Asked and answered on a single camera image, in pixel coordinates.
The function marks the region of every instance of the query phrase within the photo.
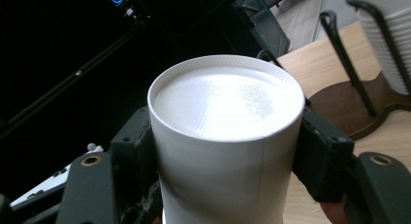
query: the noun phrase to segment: metal rod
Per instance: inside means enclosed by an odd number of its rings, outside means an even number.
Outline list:
[[[376,115],[377,111],[375,110],[371,100],[369,99],[368,94],[365,91],[362,82],[360,81],[357,75],[356,70],[354,69],[354,66],[351,63],[351,60],[347,54],[347,51],[344,48],[344,45],[341,43],[341,39],[339,38],[338,31],[336,28],[335,13],[332,11],[321,12],[320,19],[324,29],[326,30],[327,35],[329,36],[332,42],[335,52],[337,53],[342,65],[344,66],[344,69],[348,74],[348,77],[350,78],[350,81],[357,88],[357,91],[359,92],[363,100],[363,103],[368,111],[368,114]]]
[[[54,88],[40,97],[38,100],[33,102],[29,107],[15,115],[12,119],[10,119],[6,125],[2,128],[2,132],[0,133],[0,141],[7,138],[10,134],[14,132],[16,128],[18,128],[21,124],[27,121],[31,116],[35,113],[39,112],[42,108],[48,105],[51,101],[61,95],[65,90],[71,87],[75,82],[79,79],[84,77],[88,72],[92,69],[96,68],[103,60],[113,54],[117,49],[127,43],[130,39],[137,35],[138,27],[133,28],[128,33],[126,33],[123,37],[119,40],[111,44],[105,50],[97,54],[93,57],[90,61],[86,64],[81,66],[78,70],[72,73],[70,76],[65,78],[63,81],[58,83]]]

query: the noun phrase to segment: wooden table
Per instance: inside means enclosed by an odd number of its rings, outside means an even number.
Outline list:
[[[381,68],[372,52],[359,22],[340,30],[341,41],[361,80],[373,80]],[[278,61],[301,85],[307,98],[332,84],[347,81],[329,39],[323,38],[278,58]],[[411,112],[391,112],[385,122],[370,135],[356,140],[354,153],[375,151],[402,162],[411,171]],[[331,223],[308,194],[305,187],[292,175],[284,224]]]

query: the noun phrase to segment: dark background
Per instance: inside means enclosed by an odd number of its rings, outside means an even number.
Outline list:
[[[130,0],[145,26],[110,0],[0,0],[0,132],[6,122],[134,28],[134,38],[0,142],[0,193],[18,198],[111,139],[146,105],[164,70],[201,55],[256,56],[247,22],[224,0]]]

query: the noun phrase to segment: wooden surface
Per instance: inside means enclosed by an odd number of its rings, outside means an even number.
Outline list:
[[[355,22],[341,29],[340,37],[360,79],[375,79],[381,68],[361,25]],[[278,61],[300,83],[307,98],[327,86],[348,80],[327,37],[287,53]],[[375,151],[387,154],[411,171],[410,133],[411,112],[391,112],[373,133],[356,140],[354,153],[359,155]],[[331,223],[294,175],[291,177],[283,217],[284,224]]]

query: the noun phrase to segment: cup rim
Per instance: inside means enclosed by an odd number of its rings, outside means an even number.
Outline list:
[[[267,133],[256,136],[249,136],[244,137],[242,139],[215,139],[206,136],[195,136],[193,137],[191,134],[181,131],[179,129],[174,128],[170,123],[163,119],[160,114],[154,108],[155,99],[157,94],[162,90],[162,88],[168,84],[170,80],[174,80],[175,78],[184,75],[187,72],[194,71],[201,68],[192,68],[193,65],[203,65],[203,66],[224,66],[224,65],[231,65],[231,66],[240,66],[245,69],[255,70],[258,72],[267,73],[267,75],[271,75],[274,77],[280,77],[284,79],[284,81],[293,89],[295,89],[295,100],[297,107],[294,108],[293,112],[294,116],[290,119],[285,121],[286,124],[283,126],[269,130]],[[244,141],[254,141],[266,137],[267,135],[277,133],[283,129],[286,129],[288,126],[292,125],[300,115],[302,114],[305,102],[304,102],[304,95],[302,92],[302,88],[300,87],[299,83],[287,72],[283,69],[277,67],[276,65],[266,62],[264,60],[242,56],[242,55],[231,55],[231,54],[216,54],[216,55],[208,55],[208,56],[200,56],[192,59],[188,59],[186,61],[180,62],[171,68],[167,69],[163,73],[161,73],[154,82],[150,85],[147,93],[147,103],[150,114],[156,118],[157,121],[160,121],[162,125],[166,126],[168,129],[177,132],[180,135],[195,138],[203,141],[212,141],[212,142],[244,142]]]

